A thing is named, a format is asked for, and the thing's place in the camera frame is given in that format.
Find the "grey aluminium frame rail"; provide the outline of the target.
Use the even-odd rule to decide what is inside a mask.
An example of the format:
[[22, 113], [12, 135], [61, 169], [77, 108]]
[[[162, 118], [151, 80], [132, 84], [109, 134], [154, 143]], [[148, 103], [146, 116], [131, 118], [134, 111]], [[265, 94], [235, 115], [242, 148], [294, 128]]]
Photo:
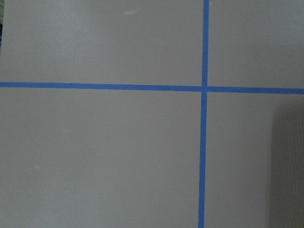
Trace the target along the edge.
[[1, 46], [1, 42], [2, 42], [4, 5], [5, 5], [5, 0], [0, 0], [0, 46]]

